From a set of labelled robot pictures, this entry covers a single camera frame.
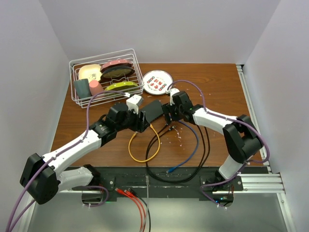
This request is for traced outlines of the black network switch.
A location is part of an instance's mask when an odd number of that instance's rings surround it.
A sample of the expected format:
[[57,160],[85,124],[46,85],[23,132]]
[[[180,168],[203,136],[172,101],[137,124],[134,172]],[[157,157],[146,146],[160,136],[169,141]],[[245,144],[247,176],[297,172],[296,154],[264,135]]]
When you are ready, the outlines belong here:
[[148,123],[154,122],[164,114],[162,104],[159,100],[152,101],[141,110],[145,113],[145,118]]

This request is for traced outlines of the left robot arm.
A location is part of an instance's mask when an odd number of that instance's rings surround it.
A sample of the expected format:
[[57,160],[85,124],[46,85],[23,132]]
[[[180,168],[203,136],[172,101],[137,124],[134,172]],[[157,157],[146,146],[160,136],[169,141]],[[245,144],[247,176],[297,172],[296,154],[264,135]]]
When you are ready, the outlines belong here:
[[76,160],[113,140],[119,131],[143,132],[149,126],[147,109],[136,111],[125,103],[116,103],[73,141],[44,156],[36,153],[29,156],[20,184],[38,204],[47,203],[63,184],[60,175]]

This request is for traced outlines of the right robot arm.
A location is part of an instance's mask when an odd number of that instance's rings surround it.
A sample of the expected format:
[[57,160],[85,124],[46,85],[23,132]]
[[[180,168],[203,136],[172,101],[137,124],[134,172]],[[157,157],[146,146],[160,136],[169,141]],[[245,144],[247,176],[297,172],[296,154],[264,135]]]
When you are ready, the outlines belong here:
[[232,178],[265,142],[247,115],[227,116],[203,105],[193,105],[188,94],[177,88],[166,91],[169,103],[162,106],[166,121],[179,121],[209,128],[224,136],[228,156],[215,178],[217,188],[227,189]]

